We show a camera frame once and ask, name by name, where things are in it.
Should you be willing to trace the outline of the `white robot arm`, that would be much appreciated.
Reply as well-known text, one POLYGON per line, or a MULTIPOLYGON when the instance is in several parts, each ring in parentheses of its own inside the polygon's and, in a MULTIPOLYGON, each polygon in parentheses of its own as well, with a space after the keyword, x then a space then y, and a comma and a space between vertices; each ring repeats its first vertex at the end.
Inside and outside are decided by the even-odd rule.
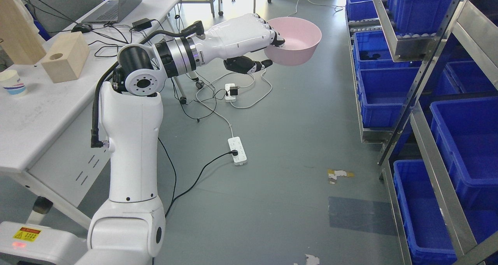
POLYGON ((204 37, 201 21, 178 34, 154 31, 124 46, 98 81, 91 146, 110 151, 110 194, 93 215, 77 265, 149 265, 159 254, 166 225, 157 192, 159 88, 201 65, 193 35, 204 37))

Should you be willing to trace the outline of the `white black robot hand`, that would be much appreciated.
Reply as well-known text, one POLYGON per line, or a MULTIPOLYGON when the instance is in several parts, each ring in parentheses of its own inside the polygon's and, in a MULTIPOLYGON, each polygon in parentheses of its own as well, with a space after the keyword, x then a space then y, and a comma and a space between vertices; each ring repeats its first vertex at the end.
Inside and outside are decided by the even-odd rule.
POLYGON ((193 39, 201 64, 220 58, 227 70, 240 74, 252 74, 272 65, 271 60, 253 61, 245 56, 247 53, 285 44, 283 36, 258 14, 226 20, 210 27, 204 35, 204 39, 193 39))

